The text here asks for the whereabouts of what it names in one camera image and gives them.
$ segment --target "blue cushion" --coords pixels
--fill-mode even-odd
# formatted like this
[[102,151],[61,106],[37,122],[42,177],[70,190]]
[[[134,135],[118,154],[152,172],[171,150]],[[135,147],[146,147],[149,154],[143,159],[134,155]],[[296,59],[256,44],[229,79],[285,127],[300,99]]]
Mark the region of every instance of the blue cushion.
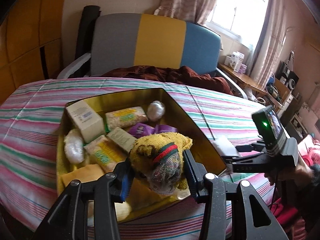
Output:
[[181,66],[198,74],[215,71],[220,51],[220,36],[215,32],[187,22]]

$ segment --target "small screen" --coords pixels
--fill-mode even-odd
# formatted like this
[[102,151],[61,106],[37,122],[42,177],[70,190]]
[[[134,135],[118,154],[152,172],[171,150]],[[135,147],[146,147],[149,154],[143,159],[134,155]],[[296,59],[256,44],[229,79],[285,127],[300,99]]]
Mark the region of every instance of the small screen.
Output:
[[267,117],[271,126],[271,129],[273,131],[273,134],[275,138],[277,139],[281,132],[281,124],[279,122],[278,117],[276,116],[276,113],[271,110],[269,113],[267,113]]

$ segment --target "brown blanket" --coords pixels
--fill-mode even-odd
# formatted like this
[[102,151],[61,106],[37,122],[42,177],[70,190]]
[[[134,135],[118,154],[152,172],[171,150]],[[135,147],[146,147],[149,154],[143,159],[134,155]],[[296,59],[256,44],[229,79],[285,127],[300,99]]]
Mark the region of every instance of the brown blanket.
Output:
[[199,75],[187,66],[183,66],[179,69],[158,68],[154,66],[117,68],[103,74],[102,77],[135,78],[171,82],[233,95],[230,91],[229,84],[224,78],[212,78],[209,74]]

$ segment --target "pink pillow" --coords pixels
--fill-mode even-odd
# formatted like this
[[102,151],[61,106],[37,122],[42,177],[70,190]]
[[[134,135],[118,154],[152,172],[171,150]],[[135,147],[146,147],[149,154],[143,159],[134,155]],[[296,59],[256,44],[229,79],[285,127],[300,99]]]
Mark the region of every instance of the pink pillow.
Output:
[[309,155],[303,155],[302,159],[304,160],[306,165],[308,165],[308,167],[313,165],[313,160],[309,157]]
[[320,145],[320,142],[317,139],[312,138],[313,144]]
[[301,156],[307,155],[308,154],[308,149],[311,147],[314,147],[315,145],[313,144],[313,138],[311,135],[307,135],[302,142],[298,144],[298,151]]
[[312,148],[308,151],[308,156],[311,158],[313,163],[320,164],[320,149]]

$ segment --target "white box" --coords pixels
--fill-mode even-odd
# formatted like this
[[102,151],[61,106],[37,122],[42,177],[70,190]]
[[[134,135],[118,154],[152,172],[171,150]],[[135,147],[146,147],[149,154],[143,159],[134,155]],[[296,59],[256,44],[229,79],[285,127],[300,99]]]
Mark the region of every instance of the white box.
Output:
[[234,51],[232,54],[231,54],[231,57],[230,57],[230,60],[229,60],[229,66],[234,69],[235,68],[235,65],[236,65],[236,62],[238,60],[238,52]]
[[133,147],[133,144],[136,142],[136,138],[132,136],[130,133],[126,132],[125,130],[121,129],[120,127],[114,128],[111,132],[107,134],[107,137],[124,149],[127,153]]
[[233,69],[234,72],[238,72],[240,70],[242,61],[244,59],[244,54],[240,53],[239,51],[237,51],[238,55],[236,58],[236,63],[235,63],[235,67]]
[[231,57],[230,57],[230,56],[226,56],[226,59],[225,59],[225,61],[224,61],[224,64],[225,64],[226,66],[228,66],[228,65],[229,65],[229,63],[230,63],[230,59],[231,59]]
[[79,101],[67,108],[70,118],[86,143],[105,133],[103,119],[86,102]]

